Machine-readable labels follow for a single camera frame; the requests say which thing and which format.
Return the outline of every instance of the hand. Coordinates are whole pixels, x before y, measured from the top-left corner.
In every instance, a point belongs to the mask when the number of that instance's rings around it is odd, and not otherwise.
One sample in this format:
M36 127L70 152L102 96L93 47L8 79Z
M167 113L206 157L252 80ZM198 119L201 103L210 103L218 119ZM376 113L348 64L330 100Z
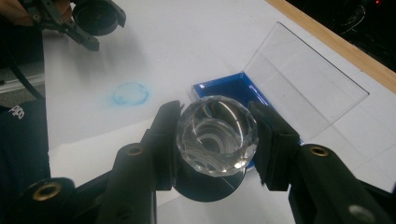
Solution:
M72 8L70 0L54 0L58 11L65 20L70 20ZM14 25L32 26L33 21L18 0L0 0L0 15L11 21Z

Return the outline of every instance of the crystal glass object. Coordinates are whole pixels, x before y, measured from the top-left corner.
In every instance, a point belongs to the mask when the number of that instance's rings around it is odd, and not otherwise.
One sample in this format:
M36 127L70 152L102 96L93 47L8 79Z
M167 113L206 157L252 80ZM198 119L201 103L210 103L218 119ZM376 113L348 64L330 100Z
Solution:
M237 101L210 96L189 105L177 126L177 147L196 171L217 176L242 171L253 158L257 124Z

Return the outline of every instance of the clear plastic panel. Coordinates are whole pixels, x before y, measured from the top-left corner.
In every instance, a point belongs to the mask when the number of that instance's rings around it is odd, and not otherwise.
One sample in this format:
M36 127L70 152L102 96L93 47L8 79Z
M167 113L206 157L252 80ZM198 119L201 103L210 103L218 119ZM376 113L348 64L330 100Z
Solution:
M244 72L304 141L369 95L281 23Z

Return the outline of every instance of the clamp jaw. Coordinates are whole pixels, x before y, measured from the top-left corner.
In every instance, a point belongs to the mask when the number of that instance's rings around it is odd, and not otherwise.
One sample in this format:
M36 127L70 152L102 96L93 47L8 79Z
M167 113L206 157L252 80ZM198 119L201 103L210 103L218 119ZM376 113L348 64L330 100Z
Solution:
M56 30L67 34L86 49L99 50L94 35L107 35L117 26L123 27L125 12L111 0L77 0L73 20L65 20L51 0L20 0L40 30Z

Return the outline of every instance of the black cable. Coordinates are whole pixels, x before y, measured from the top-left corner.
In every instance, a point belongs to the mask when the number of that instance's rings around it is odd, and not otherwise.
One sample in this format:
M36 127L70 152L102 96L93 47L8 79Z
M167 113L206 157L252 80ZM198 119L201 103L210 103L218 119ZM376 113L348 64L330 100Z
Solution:
M3 36L0 36L0 49L3 52L2 56L6 64L8 65L9 69L11 69L12 73L14 73L15 77L20 81L20 83L28 90L37 100L45 99L40 92L38 92L35 87L26 79L25 75L18 67L17 63L15 62L14 56L12 55L11 51L9 50L6 39Z

